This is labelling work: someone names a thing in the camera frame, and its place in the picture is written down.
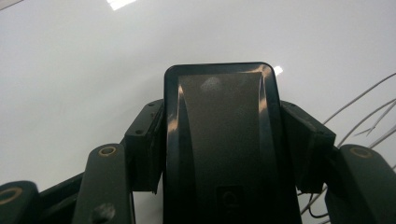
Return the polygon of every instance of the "black plastic casing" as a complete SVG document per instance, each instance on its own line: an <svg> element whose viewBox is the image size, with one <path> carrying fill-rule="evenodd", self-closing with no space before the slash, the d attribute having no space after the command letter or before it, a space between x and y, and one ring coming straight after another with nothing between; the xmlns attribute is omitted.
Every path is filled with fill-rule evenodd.
<svg viewBox="0 0 396 224"><path fill-rule="evenodd" d="M176 65L164 81L164 223L301 223L273 68Z"/></svg>

